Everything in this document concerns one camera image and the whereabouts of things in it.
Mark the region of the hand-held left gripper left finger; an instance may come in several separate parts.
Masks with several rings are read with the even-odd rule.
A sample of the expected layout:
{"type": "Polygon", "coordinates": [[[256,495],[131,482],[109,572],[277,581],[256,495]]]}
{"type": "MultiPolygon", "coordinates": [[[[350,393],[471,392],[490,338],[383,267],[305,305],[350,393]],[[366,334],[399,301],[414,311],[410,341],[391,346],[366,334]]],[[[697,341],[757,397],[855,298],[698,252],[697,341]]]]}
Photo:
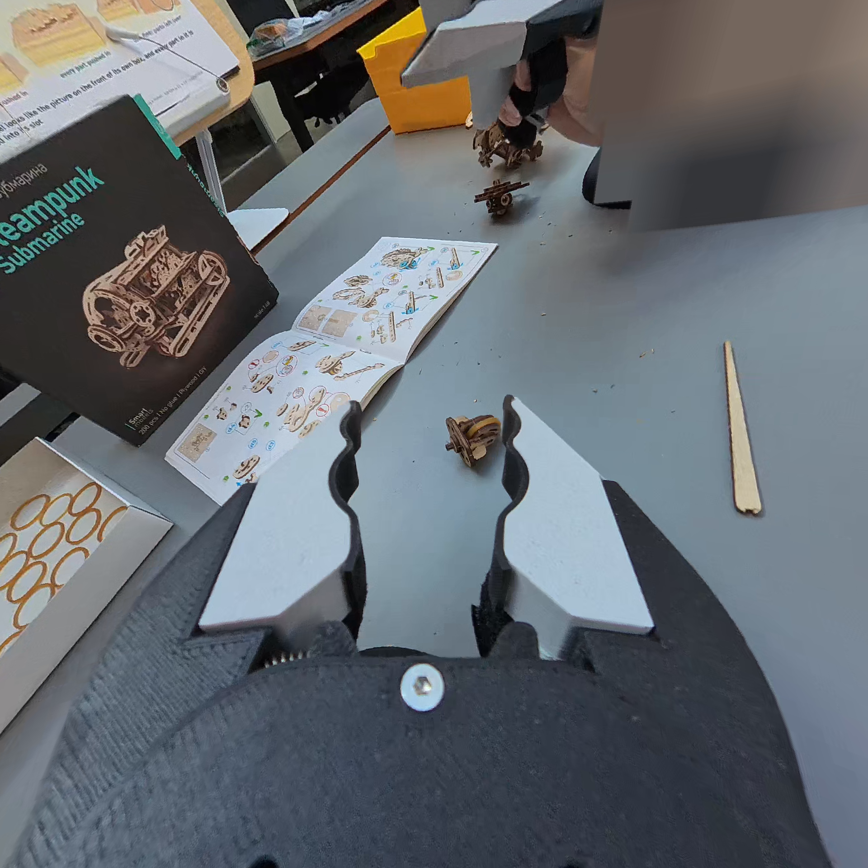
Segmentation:
{"type": "Polygon", "coordinates": [[[289,652],[321,624],[356,640],[367,593],[356,454],[363,411],[352,400],[254,484],[199,620],[207,634],[269,627],[289,652]]]}

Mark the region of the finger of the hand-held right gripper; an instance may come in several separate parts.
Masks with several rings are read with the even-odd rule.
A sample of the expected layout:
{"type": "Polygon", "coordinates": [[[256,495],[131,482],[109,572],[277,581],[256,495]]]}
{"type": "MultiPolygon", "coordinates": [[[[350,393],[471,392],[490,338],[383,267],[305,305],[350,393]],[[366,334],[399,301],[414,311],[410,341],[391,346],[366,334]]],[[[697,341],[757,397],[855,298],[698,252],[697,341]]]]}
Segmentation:
{"type": "Polygon", "coordinates": [[[477,127],[492,125],[513,83],[527,22],[544,1],[421,1],[426,37],[400,81],[407,89],[469,80],[477,127]]]}

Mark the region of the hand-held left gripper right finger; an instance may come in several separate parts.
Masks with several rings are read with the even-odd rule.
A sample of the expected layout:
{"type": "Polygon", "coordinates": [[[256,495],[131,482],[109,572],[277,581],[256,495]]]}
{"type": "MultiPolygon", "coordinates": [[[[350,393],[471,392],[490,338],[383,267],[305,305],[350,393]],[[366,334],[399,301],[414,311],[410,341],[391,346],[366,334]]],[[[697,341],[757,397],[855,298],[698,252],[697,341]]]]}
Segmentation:
{"type": "Polygon", "coordinates": [[[519,398],[504,400],[503,486],[491,602],[564,659],[578,630],[655,627],[600,473],[519,398]]]}

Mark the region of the wooden model body assembly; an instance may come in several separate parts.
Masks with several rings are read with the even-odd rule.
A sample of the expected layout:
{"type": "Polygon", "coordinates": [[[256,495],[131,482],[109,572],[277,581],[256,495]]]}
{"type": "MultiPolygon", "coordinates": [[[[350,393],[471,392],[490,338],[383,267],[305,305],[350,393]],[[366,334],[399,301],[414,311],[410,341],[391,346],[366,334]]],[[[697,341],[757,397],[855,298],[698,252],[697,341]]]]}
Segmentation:
{"type": "Polygon", "coordinates": [[[478,161],[484,168],[490,168],[494,157],[505,161],[505,168],[512,170],[520,167],[523,161],[535,161],[543,153],[543,143],[537,140],[529,147],[518,147],[505,138],[498,123],[485,129],[476,129],[472,139],[472,148],[479,150],[478,161]]]}

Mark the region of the small wooden gear assembly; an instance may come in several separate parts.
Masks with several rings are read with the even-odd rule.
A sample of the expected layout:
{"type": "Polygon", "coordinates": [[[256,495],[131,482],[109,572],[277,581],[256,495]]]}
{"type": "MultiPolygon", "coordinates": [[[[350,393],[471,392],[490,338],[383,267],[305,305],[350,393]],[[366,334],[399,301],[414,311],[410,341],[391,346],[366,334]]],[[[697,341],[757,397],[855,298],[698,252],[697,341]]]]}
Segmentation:
{"type": "Polygon", "coordinates": [[[449,434],[444,449],[458,455],[469,469],[473,469],[486,456],[502,430],[501,421],[491,415],[450,417],[444,421],[449,434]]]}

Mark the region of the black model kit box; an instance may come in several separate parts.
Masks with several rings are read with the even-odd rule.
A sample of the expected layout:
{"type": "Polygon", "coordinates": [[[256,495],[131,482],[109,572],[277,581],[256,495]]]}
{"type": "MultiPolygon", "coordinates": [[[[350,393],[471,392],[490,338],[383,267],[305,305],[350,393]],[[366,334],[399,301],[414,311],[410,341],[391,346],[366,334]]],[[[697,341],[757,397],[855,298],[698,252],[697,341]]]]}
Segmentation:
{"type": "Polygon", "coordinates": [[[2,371],[142,445],[278,291],[124,96],[2,162],[2,371]]]}

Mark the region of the person's right hand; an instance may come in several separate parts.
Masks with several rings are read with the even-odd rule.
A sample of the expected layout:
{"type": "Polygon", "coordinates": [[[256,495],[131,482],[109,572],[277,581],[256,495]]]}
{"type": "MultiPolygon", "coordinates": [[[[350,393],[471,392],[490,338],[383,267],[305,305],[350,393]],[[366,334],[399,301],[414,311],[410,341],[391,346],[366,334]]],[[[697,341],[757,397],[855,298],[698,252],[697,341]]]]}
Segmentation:
{"type": "Polygon", "coordinates": [[[536,136],[530,118],[544,114],[572,142],[602,146],[603,124],[590,111],[596,38],[561,37],[522,59],[497,115],[505,138],[529,147],[536,136]]]}

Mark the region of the yellow box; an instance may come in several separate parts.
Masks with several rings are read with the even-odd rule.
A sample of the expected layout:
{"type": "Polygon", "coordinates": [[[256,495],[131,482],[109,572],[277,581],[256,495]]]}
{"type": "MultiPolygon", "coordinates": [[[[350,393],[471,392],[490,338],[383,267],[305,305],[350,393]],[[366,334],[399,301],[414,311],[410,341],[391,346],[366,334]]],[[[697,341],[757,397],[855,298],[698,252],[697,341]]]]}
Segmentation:
{"type": "Polygon", "coordinates": [[[414,88],[402,85],[401,73],[425,35],[424,14],[417,8],[358,49],[396,134],[463,126],[472,113],[467,76],[414,88]]]}

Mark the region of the brown desk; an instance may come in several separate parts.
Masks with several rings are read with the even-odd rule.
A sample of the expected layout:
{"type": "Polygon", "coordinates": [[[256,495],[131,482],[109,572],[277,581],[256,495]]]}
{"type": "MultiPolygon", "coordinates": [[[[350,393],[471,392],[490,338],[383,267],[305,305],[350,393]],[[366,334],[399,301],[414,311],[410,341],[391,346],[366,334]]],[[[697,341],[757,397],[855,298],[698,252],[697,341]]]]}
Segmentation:
{"type": "Polygon", "coordinates": [[[371,83],[358,50],[419,7],[416,1],[379,2],[371,11],[310,49],[255,65],[255,83],[272,85],[281,114],[302,153],[313,146],[315,127],[341,123],[351,104],[371,83]]]}

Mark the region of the white cardboard box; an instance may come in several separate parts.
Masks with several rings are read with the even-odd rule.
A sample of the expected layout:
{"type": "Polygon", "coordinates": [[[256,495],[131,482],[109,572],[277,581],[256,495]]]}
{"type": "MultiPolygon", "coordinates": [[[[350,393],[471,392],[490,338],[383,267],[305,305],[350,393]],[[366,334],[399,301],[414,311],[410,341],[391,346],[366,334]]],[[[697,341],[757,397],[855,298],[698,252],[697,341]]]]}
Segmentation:
{"type": "Polygon", "coordinates": [[[1,522],[7,510],[71,483],[81,473],[118,496],[127,512],[81,570],[1,653],[1,729],[5,731],[94,620],[173,526],[157,510],[93,467],[43,439],[34,439],[1,468],[1,522]]]}

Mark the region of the small wooden cross assembly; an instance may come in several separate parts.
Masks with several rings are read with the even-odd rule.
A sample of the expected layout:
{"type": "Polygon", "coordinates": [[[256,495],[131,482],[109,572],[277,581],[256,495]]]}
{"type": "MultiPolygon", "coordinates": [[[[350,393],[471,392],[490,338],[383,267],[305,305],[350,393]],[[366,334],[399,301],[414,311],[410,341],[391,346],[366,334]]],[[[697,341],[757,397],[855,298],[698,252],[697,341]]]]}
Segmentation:
{"type": "Polygon", "coordinates": [[[490,216],[500,218],[512,208],[514,194],[528,186],[527,181],[499,179],[477,193],[473,201],[475,204],[485,205],[490,216]]]}

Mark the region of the clear plastic bag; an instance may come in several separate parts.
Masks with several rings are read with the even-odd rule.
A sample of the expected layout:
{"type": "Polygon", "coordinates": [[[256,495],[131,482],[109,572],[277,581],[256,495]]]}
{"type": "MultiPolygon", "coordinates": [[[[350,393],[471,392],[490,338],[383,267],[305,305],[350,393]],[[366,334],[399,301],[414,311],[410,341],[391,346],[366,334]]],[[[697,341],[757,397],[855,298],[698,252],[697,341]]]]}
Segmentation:
{"type": "Polygon", "coordinates": [[[286,46],[312,31],[319,21],[314,17],[275,18],[254,27],[249,42],[286,46]]]}

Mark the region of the flat wooden stick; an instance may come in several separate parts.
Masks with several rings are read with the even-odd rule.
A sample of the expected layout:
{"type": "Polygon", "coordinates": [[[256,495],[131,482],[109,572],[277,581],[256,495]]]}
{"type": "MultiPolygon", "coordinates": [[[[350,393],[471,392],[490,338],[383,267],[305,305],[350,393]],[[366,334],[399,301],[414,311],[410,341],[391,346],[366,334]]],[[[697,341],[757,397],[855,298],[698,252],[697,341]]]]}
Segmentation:
{"type": "Polygon", "coordinates": [[[732,343],[729,340],[723,343],[723,356],[733,504],[735,509],[743,515],[758,516],[763,511],[763,503],[756,477],[739,375],[732,343]]]}

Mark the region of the light wooden side table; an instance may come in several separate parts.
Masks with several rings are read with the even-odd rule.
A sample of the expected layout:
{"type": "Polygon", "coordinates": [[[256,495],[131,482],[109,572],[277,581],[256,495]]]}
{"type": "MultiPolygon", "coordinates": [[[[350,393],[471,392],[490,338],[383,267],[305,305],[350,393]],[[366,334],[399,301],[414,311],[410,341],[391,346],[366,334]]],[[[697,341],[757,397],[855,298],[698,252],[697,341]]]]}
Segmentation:
{"type": "Polygon", "coordinates": [[[194,141],[202,164],[205,185],[213,202],[232,223],[250,255],[255,257],[287,226],[289,211],[286,208],[230,210],[226,205],[211,134],[214,124],[243,108],[253,95],[255,72],[245,47],[246,34],[226,2],[193,1],[192,5],[231,51],[235,58],[235,67],[227,80],[223,102],[214,103],[213,111],[208,115],[185,116],[183,120],[186,126],[177,127],[169,133],[176,146],[194,141]]]}

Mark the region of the open instruction booklet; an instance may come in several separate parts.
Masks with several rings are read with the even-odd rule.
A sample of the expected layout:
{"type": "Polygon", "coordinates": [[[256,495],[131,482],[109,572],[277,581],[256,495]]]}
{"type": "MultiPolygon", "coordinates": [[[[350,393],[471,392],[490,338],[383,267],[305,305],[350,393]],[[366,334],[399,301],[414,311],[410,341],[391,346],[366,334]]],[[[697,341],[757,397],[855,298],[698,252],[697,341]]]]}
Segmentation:
{"type": "Polygon", "coordinates": [[[384,237],[239,363],[166,462],[222,505],[327,419],[364,408],[497,249],[384,237]]]}

